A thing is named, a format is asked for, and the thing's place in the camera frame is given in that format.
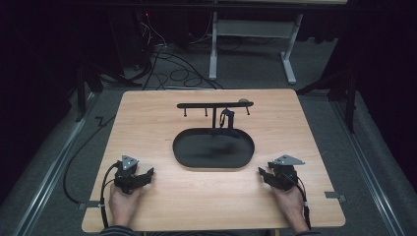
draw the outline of hand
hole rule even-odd
[[[306,220],[303,217],[303,197],[296,186],[287,191],[271,186],[278,201],[278,206],[285,215],[294,234],[309,231]]]
[[[110,186],[109,205],[113,215],[113,225],[129,227],[138,208],[142,188],[136,189],[131,195],[122,192],[119,187]]]

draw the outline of table leg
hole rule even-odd
[[[297,15],[297,19],[295,20],[295,23],[294,23],[294,26],[292,28],[292,32],[289,38],[287,50],[285,52],[281,52],[281,60],[284,66],[285,74],[286,74],[288,83],[290,83],[291,85],[295,85],[297,81],[295,80],[294,72],[292,70],[291,63],[289,62],[289,56],[291,55],[292,48],[294,47],[295,39],[297,37],[298,30],[300,29],[302,19],[303,19],[302,14]]]

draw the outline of metal stand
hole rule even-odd
[[[217,12],[212,14],[212,37],[211,37],[211,54],[209,59],[210,80],[217,79],[217,36],[254,36],[254,37],[279,37],[288,38],[288,47],[286,51],[280,53],[280,58],[285,70],[288,83],[296,84],[294,72],[289,61],[292,48],[298,30],[301,26],[303,15],[297,15],[295,22],[254,22],[254,21],[237,21],[237,20],[219,20]]]

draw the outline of wooden table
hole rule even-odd
[[[184,117],[176,105],[236,102],[241,98],[254,102],[250,115],[245,108],[232,109],[234,127],[248,133],[255,143],[249,164],[212,170],[179,164],[172,149],[175,137],[189,128],[211,127],[211,111],[206,117],[203,109],[188,109]],[[104,173],[122,154],[138,158],[141,173],[155,169],[132,225],[137,231],[288,227],[269,185],[258,172],[258,167],[265,168],[268,161],[284,154],[306,161],[296,170],[306,186],[312,225],[341,226],[345,222],[338,200],[325,196],[333,186],[292,89],[128,91],[122,98],[91,201],[99,200]],[[102,228],[99,209],[88,208],[83,230],[97,232]]]

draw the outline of metal bracket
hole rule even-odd
[[[123,170],[127,170],[132,166],[139,163],[139,161],[133,157],[123,154],[122,155],[122,162],[123,162]]]
[[[302,165],[306,162],[300,159],[297,159],[291,155],[283,155],[282,157],[279,157],[273,161],[274,164],[278,165]]]
[[[338,199],[341,204],[347,202],[346,196],[340,195],[338,192],[325,192],[325,195],[327,199]]]
[[[100,201],[88,201],[86,204],[79,204],[78,209],[100,208]]]

